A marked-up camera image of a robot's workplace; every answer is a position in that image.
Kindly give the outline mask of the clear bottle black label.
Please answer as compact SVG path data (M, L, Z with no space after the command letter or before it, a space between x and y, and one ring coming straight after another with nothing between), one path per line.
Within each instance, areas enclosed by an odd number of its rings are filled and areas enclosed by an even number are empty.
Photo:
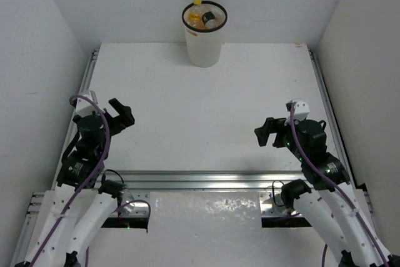
M213 29L218 25L216 16L214 15L214 13L212 11L205 12L202 15L202 22L206 29Z

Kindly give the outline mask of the clear bottle with yellow cap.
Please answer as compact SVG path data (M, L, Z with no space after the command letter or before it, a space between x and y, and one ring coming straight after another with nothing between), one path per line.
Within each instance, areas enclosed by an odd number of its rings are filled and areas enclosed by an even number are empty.
M202 15L204 9L202 7L202 0L194 0L193 5L188 11L187 23L193 28L203 29Z

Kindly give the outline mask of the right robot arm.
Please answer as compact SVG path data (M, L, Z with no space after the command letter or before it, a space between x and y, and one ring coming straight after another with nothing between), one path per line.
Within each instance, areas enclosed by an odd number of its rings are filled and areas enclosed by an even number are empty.
M339 266L399 266L399 256L388 251L366 220L344 166L327 151L326 122L285 121L267 118L254 130L260 146L275 134L272 145L287 148L301 163L305 180L281 188L285 207L307 220Z

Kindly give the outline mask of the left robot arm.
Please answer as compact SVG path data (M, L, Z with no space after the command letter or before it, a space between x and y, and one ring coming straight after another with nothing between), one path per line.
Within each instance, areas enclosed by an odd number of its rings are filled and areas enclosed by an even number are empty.
M70 103L76 134L62 154L39 238L18 266L84 266L91 241L121 203L124 184L104 180L91 204L84 205L104 169L111 138L135 123L131 108L112 98L108 103L117 115L111 116L89 96L72 96Z

